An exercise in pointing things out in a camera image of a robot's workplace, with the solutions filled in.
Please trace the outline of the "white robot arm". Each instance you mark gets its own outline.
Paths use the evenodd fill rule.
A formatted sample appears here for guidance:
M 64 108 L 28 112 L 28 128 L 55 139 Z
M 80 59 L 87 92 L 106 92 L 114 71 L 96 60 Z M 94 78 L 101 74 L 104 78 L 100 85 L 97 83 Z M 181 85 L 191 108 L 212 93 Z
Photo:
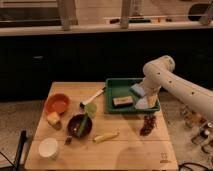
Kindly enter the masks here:
M 194 111 L 213 122 L 213 91 L 173 74 L 175 61 L 164 55 L 143 66 L 143 85 L 148 90 L 163 87 Z

